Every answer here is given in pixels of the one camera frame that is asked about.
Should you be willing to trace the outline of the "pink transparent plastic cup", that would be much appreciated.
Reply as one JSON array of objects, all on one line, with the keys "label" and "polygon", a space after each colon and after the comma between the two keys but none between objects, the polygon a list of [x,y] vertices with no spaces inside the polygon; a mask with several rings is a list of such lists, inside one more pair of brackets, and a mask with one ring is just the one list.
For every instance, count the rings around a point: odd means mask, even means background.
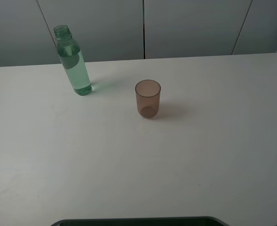
[{"label": "pink transparent plastic cup", "polygon": [[144,118],[154,117],[159,110],[161,86],[154,80],[142,80],[135,86],[138,113]]}]

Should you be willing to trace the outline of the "green transparent water bottle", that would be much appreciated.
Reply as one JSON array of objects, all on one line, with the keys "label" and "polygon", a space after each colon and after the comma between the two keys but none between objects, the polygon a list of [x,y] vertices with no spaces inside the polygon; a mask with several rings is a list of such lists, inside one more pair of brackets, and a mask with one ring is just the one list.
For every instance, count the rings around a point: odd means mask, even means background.
[{"label": "green transparent water bottle", "polygon": [[80,96],[92,91],[91,82],[80,46],[66,25],[54,28],[56,50],[73,90]]}]

